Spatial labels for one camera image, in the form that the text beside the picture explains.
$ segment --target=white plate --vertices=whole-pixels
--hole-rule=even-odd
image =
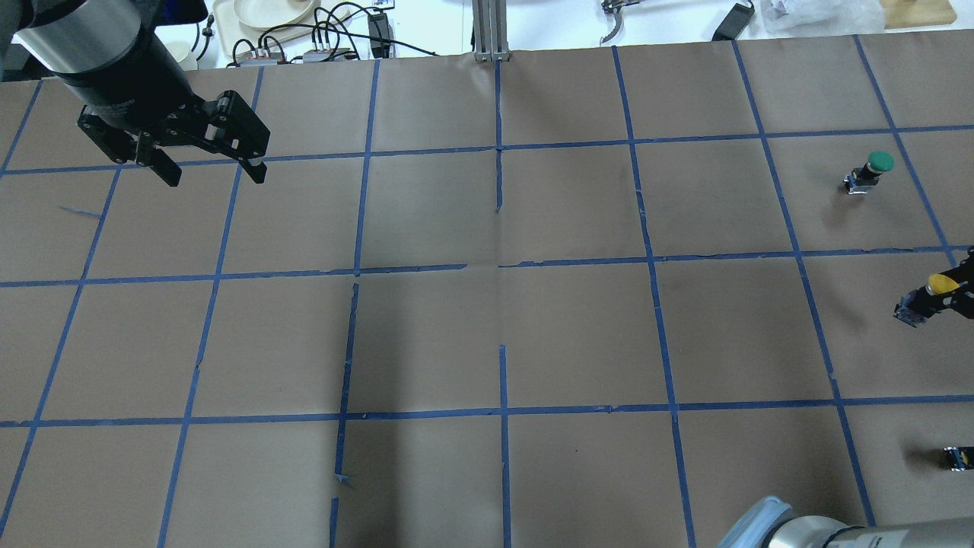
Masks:
[[[237,19],[261,30],[301,20],[314,7],[311,0],[234,0]]]

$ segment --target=metal frame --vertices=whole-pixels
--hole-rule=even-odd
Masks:
[[[473,57],[508,60],[507,0],[473,0]]]

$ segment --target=plastic bag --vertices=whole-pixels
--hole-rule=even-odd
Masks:
[[[880,0],[762,0],[765,30],[780,36],[838,36],[881,32]]]

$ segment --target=wooden board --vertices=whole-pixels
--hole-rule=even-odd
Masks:
[[[886,28],[951,24],[957,13],[950,0],[880,0],[886,11]]]

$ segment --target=grid square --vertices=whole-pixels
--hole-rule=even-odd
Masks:
[[[501,82],[505,144],[627,137],[609,48],[517,52]]]
[[[27,428],[0,428],[0,496],[7,501],[14,482],[23,445],[27,442]]]
[[[3,177],[0,185],[0,280],[71,280],[81,276],[114,172]]]
[[[41,428],[4,548],[155,546],[179,426]]]
[[[14,143],[14,137],[20,128],[20,121],[27,111],[30,98],[40,86],[40,82],[9,82],[3,85],[3,109],[0,109],[0,154],[7,158],[7,153]]]
[[[974,444],[974,404],[846,408],[879,524],[970,516],[974,476],[945,472],[944,447]]]
[[[776,138],[770,147],[803,250],[940,245],[892,136]],[[850,196],[843,177],[874,150],[893,156],[893,171],[869,194]]]
[[[350,411],[496,407],[497,270],[361,278]]]
[[[241,180],[226,272],[355,266],[362,161],[275,162],[264,184]]]
[[[765,131],[888,127],[851,36],[739,45]]]
[[[626,146],[504,154],[501,263],[645,256]]]
[[[637,147],[653,253],[791,251],[756,139]]]
[[[494,152],[373,158],[363,267],[497,264]]]
[[[974,132],[903,134],[902,139],[948,241],[974,244],[967,207],[974,201]]]
[[[4,95],[7,86],[9,84],[4,83]],[[40,86],[41,92],[30,110],[27,125],[7,168],[30,170],[112,165],[105,153],[75,125],[84,106],[81,100],[60,80],[42,80]]]
[[[211,286],[85,287],[44,418],[182,416]]]
[[[365,150],[373,62],[265,67],[257,115],[271,130],[268,155]]]
[[[897,126],[974,124],[970,29],[865,35],[860,40]]]
[[[335,545],[501,546],[500,426],[495,416],[349,422]]]
[[[865,523],[835,408],[683,411],[680,433],[698,546],[772,493],[799,516]]]
[[[337,430],[335,422],[194,424],[166,546],[327,546]]]
[[[501,271],[512,406],[665,403],[645,264]]]
[[[731,44],[619,48],[618,58],[636,138],[758,131]]]
[[[423,78],[411,77],[417,73]],[[494,146],[496,108],[494,63],[473,54],[386,62],[379,68],[372,149]]]
[[[76,291],[0,289],[0,420],[34,417]]]
[[[512,544],[686,546],[673,455],[665,412],[512,416]]]
[[[193,93],[203,100],[216,100],[217,96],[223,92],[233,90],[250,102],[253,98],[254,88],[257,86],[257,72],[258,69],[254,67],[235,67],[218,70],[189,70],[185,74],[189,85],[193,88]],[[166,153],[176,162],[224,158],[223,155],[212,154],[195,146],[167,147]]]
[[[225,280],[193,413],[338,412],[351,276]]]
[[[846,398],[974,393],[970,323],[954,311],[913,329],[900,299],[950,268],[942,253],[807,257],[805,266]]]
[[[212,274],[236,169],[184,168],[178,188],[169,188],[149,170],[123,171],[91,276]]]
[[[793,258],[656,266],[680,402],[831,399]]]

